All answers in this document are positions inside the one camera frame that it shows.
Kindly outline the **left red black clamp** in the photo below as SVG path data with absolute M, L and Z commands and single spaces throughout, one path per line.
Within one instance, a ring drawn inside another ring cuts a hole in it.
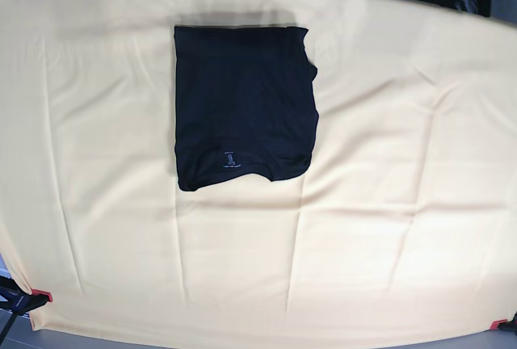
M 12 278 L 1 277 L 1 309 L 23 315 L 53 301 L 48 292 L 25 293 Z

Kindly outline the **red black clamp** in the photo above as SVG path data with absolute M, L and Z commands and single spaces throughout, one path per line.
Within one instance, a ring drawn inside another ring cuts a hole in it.
M 53 301 L 48 292 L 25 293 L 12 278 L 1 277 L 1 309 L 23 315 Z
M 517 314 L 511 320 L 498 320 L 492 323 L 490 330 L 500 330 L 504 332 L 517 333 Z

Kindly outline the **right red black clamp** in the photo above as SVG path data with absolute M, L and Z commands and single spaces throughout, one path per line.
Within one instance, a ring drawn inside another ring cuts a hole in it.
M 504 332 L 517 333 L 517 314 L 511 320 L 498 320 L 492 323 L 490 330 L 500 330 Z

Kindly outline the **yellow table cloth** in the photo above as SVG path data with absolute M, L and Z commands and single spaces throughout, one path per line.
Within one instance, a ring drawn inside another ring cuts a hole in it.
M 406 0 L 1 0 L 1 254 L 37 329 L 374 348 L 516 311 L 516 30 Z M 301 177 L 180 191 L 173 30 L 300 25 Z

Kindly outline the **dark navy T-shirt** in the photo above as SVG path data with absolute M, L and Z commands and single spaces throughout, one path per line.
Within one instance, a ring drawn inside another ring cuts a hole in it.
M 303 27 L 175 28 L 182 191 L 244 175 L 282 181 L 308 170 L 319 115 L 306 35 Z

